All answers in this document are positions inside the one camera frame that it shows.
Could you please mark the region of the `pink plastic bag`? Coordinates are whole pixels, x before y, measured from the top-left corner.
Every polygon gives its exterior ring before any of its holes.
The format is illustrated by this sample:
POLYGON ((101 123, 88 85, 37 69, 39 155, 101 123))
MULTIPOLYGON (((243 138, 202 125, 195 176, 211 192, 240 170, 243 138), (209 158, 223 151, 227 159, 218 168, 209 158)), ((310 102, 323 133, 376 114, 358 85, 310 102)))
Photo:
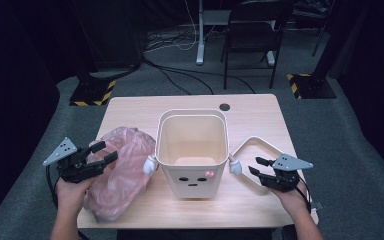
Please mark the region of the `pink plastic bag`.
POLYGON ((118 219, 143 192, 150 176, 143 171, 149 155, 154 154, 155 140, 137 128, 118 127, 102 137, 106 147, 87 156, 87 162, 102 160, 117 152, 118 159, 110 163, 89 188, 84 208, 91 211, 98 223, 118 219))

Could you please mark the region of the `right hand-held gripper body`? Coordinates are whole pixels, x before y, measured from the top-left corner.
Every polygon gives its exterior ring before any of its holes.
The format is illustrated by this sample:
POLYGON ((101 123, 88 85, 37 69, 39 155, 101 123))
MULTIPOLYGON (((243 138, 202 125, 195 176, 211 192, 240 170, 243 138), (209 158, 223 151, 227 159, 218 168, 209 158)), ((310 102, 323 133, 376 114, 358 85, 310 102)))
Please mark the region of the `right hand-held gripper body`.
POLYGON ((314 167, 310 162, 285 153, 282 153, 273 161, 274 163, 270 167, 273 168, 275 175, 264 174, 266 181, 261 184, 281 192, 288 192, 295 189, 300 181, 300 176, 298 174, 299 170, 311 169, 314 167))

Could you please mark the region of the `person's dark clothing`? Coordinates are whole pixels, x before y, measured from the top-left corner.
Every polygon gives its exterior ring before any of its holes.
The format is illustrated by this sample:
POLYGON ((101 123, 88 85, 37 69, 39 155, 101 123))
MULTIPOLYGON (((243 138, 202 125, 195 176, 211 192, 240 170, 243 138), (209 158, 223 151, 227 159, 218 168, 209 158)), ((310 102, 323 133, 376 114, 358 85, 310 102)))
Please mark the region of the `person's dark clothing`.
POLYGON ((118 230, 117 240, 272 240, 264 229, 118 230))

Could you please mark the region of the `black stand with striped base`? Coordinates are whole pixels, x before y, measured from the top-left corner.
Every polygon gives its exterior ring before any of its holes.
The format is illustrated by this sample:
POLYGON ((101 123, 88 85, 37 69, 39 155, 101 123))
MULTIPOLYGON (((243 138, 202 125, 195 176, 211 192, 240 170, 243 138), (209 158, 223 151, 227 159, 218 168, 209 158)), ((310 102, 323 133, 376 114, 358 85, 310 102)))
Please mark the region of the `black stand with striped base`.
POLYGON ((327 81, 328 73, 344 43, 340 12, 343 0, 333 0, 326 24, 330 26, 330 38, 311 74, 289 74, 288 82, 296 99, 334 99, 333 89, 327 81))
POLYGON ((87 69, 87 62, 84 59, 80 45, 73 41, 70 47, 70 63, 79 80, 79 83, 70 97, 70 104, 76 106, 105 105, 116 79, 114 77, 94 77, 87 69))

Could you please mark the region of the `white desk frame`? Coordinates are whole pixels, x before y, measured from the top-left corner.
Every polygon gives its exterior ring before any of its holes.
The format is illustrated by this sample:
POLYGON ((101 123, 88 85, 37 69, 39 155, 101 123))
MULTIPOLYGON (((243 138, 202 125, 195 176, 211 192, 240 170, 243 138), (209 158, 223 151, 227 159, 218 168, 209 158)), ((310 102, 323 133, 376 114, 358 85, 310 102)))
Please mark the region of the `white desk frame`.
POLYGON ((203 4, 204 0, 198 0, 198 29, 199 40, 196 55, 196 64, 198 66, 204 63, 205 55, 205 26, 224 26, 228 23, 229 10, 206 10, 203 4))

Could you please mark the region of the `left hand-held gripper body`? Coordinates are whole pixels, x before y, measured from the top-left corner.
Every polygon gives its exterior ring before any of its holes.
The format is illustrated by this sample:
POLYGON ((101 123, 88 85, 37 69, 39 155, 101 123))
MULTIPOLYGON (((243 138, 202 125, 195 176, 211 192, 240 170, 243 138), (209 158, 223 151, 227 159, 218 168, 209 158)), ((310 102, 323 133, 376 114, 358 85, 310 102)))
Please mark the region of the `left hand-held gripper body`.
POLYGON ((56 164, 60 177, 70 183, 80 183, 83 180, 101 175, 105 167, 97 165, 97 162, 87 162, 91 154, 88 148, 78 148, 65 137, 53 152, 44 160, 44 166, 56 164))

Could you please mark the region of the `black chair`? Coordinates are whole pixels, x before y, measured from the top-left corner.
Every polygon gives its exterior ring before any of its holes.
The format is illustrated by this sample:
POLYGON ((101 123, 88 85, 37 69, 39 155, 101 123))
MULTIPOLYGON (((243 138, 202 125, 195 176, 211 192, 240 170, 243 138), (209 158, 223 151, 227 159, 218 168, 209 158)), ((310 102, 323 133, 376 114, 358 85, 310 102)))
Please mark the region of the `black chair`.
POLYGON ((269 52, 274 53, 269 88, 274 77, 286 23, 293 12, 291 0, 244 0, 230 12, 220 61, 224 63, 224 88, 227 88, 229 70, 262 69, 260 66, 229 66, 231 53, 262 53, 264 61, 269 52))

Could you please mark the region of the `person's left hand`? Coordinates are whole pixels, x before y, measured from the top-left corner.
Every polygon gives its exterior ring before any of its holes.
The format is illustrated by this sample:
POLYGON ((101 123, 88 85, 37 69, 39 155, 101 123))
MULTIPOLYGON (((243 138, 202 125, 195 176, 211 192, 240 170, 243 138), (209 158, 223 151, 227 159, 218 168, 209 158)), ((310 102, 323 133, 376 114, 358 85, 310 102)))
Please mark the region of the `person's left hand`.
POLYGON ((57 217, 76 218, 82 209, 85 194, 95 180, 96 178, 90 178, 80 183, 70 183, 59 179, 56 186, 57 217))

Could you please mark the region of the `person's right hand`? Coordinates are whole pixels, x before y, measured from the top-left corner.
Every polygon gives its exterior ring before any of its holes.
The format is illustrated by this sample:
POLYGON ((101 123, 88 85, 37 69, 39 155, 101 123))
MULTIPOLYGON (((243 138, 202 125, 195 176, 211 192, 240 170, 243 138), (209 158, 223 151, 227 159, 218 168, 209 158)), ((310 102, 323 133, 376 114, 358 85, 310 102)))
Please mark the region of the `person's right hand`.
POLYGON ((271 189, 271 192, 279 198, 283 208, 289 216, 297 210, 307 210, 307 188, 302 182, 297 185, 297 190, 281 192, 271 189))

